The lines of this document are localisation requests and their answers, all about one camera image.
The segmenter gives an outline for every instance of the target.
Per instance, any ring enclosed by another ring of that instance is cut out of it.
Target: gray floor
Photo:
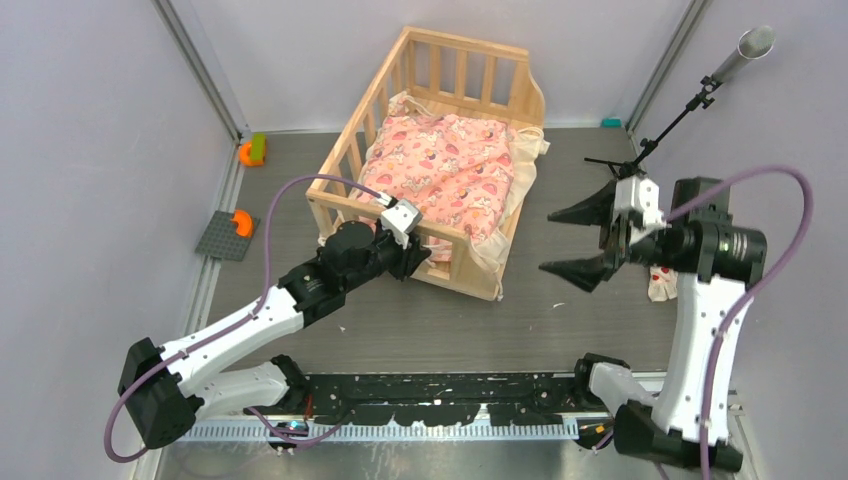
[[[671,480],[701,478],[700,472],[665,470]],[[157,478],[658,480],[660,476],[652,463],[619,455],[612,447],[593,455],[574,442],[548,440],[323,443],[281,457],[267,445],[176,444],[168,448]]]
[[[268,203],[285,180],[318,171],[336,134],[268,138],[266,165],[248,169],[237,208],[259,216],[258,236],[242,262],[225,262],[209,321],[254,300],[262,287]],[[354,291],[347,305],[307,330],[268,344],[235,367],[285,353],[306,372],[570,371],[586,352],[625,359],[641,371],[665,370],[675,302],[651,304],[647,272],[628,266],[593,294],[537,269],[539,263],[593,256],[597,228],[545,220],[549,212],[594,193],[609,179],[584,156],[626,160],[633,149],[622,130],[554,129],[539,177],[527,195],[503,283],[503,302],[486,302],[422,282],[379,278]],[[306,187],[285,196],[273,220],[275,277],[315,253],[318,235]]]

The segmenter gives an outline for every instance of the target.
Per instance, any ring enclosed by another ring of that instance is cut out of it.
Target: orange toy
[[[245,167],[258,167],[265,164],[265,153],[267,144],[265,143],[265,135],[257,133],[249,142],[239,148],[239,161]]]
[[[236,210],[233,212],[233,218],[230,220],[236,224],[236,234],[240,237],[253,236],[253,219],[244,210]]]

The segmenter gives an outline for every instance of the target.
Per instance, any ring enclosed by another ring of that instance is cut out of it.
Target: white wall
[[[799,167],[815,189],[807,242],[754,302],[734,369],[768,479],[835,479],[848,471],[846,20],[844,0],[713,2],[637,132],[658,134],[743,31],[774,27],[774,51],[723,86],[709,110],[693,113],[645,161],[666,205],[675,179],[769,163]],[[799,197],[779,177],[731,194],[736,223],[766,232],[772,262],[794,234]]]
[[[404,25],[527,48],[551,125],[627,119],[689,3],[190,2],[253,131],[340,130]]]
[[[178,333],[231,142],[151,2],[0,12],[0,478],[127,478],[124,357]]]

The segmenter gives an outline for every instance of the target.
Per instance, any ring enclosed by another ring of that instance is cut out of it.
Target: orange clip
[[[265,164],[265,156],[262,156],[260,160],[252,160],[250,158],[250,148],[253,146],[253,142],[245,142],[244,145],[239,148],[239,161],[245,167],[258,167]]]
[[[236,224],[236,235],[240,237],[253,236],[253,219],[244,210],[233,212],[233,218],[230,221]]]

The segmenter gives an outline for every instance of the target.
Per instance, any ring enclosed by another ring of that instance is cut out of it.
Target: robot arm
[[[389,272],[403,280],[430,255],[413,229],[421,212],[406,200],[382,197],[387,209],[376,228],[342,223],[317,255],[293,268],[266,295],[253,318],[205,346],[184,355],[151,377],[127,403],[148,448],[161,448],[185,434],[198,419],[250,406],[297,405],[306,379],[281,355],[258,367],[221,373],[236,360],[284,335],[306,328],[338,310],[348,292]],[[197,342],[246,320],[260,300],[251,302],[209,327],[158,348],[145,338],[127,352],[118,393],[169,358]]]
[[[706,178],[678,181],[673,207],[717,183]],[[625,362],[594,354],[587,354],[575,366],[578,395],[586,403],[603,404],[614,413],[613,438],[619,453],[697,467],[699,430],[708,422],[711,463],[738,471],[742,456],[727,444],[727,391],[747,306],[727,332],[712,372],[711,418],[700,418],[701,403],[714,335],[725,313],[762,277],[766,239],[760,231],[731,224],[729,193],[671,224],[663,220],[658,204],[659,189],[654,182],[629,177],[610,182],[587,200],[548,217],[556,222],[601,226],[601,255],[540,265],[585,291],[609,280],[624,263],[661,265],[679,273],[677,326],[659,397],[642,389]]]

